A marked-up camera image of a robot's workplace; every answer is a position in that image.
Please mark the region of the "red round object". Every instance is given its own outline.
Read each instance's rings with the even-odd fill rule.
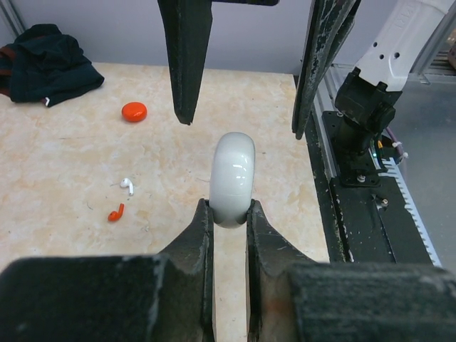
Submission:
[[[138,123],[147,116],[147,108],[141,102],[130,102],[123,106],[122,116],[128,122]]]

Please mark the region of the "black mounting plate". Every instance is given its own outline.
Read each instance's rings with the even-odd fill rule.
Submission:
[[[342,123],[343,117],[336,111],[325,111],[322,115],[328,139],[331,142],[331,153],[336,160],[336,171],[341,184],[346,187],[378,187],[380,177],[375,173],[376,167],[370,153],[363,155],[346,154],[334,146],[334,137]],[[365,181],[359,182],[358,176],[364,175]]]

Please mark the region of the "black cloth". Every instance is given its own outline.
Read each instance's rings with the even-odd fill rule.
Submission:
[[[100,87],[104,80],[78,41],[54,24],[34,25],[0,48],[0,93],[13,102],[41,101],[51,107]]]

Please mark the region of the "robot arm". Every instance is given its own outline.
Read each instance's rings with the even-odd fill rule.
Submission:
[[[453,2],[398,1],[336,96],[336,107],[344,114],[336,136],[338,148],[363,153],[371,139],[388,126],[410,69]]]

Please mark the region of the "orange-red object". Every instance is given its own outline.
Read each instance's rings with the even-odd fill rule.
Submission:
[[[118,212],[111,212],[109,215],[108,215],[108,221],[117,221],[118,219],[120,219],[122,217],[122,214],[123,214],[123,208],[124,208],[125,205],[123,205],[123,203],[120,203],[119,205],[119,211]]]
[[[122,116],[131,123],[138,123],[147,116],[147,108],[141,102],[130,102],[123,106]]]

